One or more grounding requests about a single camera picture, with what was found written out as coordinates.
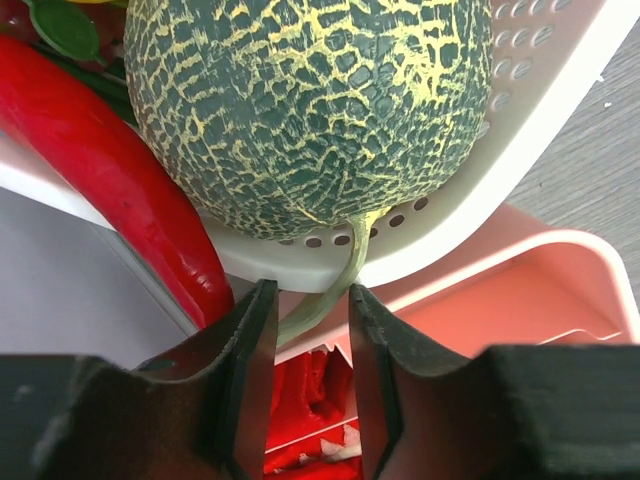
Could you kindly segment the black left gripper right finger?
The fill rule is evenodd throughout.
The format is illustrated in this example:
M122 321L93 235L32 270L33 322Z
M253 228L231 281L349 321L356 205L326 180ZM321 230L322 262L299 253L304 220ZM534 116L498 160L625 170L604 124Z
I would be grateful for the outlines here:
M367 479L635 479L635 345L494 345L466 358L349 291Z

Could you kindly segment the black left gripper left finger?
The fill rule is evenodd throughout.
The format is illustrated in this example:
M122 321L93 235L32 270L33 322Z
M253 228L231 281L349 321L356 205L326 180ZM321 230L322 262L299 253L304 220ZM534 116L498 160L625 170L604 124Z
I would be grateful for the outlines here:
M88 355L1 359L5 479L259 479L278 330L262 280L217 323L133 370Z

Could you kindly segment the green netted melon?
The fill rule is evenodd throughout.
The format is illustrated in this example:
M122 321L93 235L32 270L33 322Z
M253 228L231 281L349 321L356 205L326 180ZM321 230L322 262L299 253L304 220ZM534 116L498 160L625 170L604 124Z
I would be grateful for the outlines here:
M356 281L375 222L468 159L491 93L487 1L132 1L124 63L145 143L199 208L263 240L352 230L280 322L286 344Z

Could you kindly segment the red cloth in organizer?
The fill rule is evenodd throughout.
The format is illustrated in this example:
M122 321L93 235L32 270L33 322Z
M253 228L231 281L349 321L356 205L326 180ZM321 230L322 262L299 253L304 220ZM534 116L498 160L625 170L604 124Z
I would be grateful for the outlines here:
M338 350L275 367L265 479L361 479L359 421L344 420L353 370Z

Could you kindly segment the pink divided organizer box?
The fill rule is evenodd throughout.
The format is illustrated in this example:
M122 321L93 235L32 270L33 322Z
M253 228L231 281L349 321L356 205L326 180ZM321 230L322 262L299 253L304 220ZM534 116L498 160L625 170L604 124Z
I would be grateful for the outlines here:
M492 344L639 343L638 307L616 249L509 205L433 265L372 292L404 322L466 357ZM307 351L335 351L346 374L348 310L343 298L319 326L280 348L276 363L302 355L294 364L311 367ZM334 466L321 457L360 454L354 388L342 390L343 418L287 434L272 424L264 479L362 478L352 474L359 458Z

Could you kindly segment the white perforated basket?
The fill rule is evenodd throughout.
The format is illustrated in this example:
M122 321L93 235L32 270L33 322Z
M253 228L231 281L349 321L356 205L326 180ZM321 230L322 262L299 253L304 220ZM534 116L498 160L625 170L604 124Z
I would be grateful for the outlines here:
M507 198L578 106L639 18L639 1L491 1L492 92L469 159L441 189L379 219L359 276L374 287L420 270L472 235ZM1 187L112 230L38 155L1 132ZM203 218L225 271L319 292L343 268L348 229L279 243Z

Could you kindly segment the red chili pepper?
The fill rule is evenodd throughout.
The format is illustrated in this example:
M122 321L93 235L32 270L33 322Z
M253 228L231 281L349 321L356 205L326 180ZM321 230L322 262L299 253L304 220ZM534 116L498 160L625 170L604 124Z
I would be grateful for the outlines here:
M196 326L231 310L231 286L196 209L140 136L89 87L8 35L1 38L1 129L115 228Z

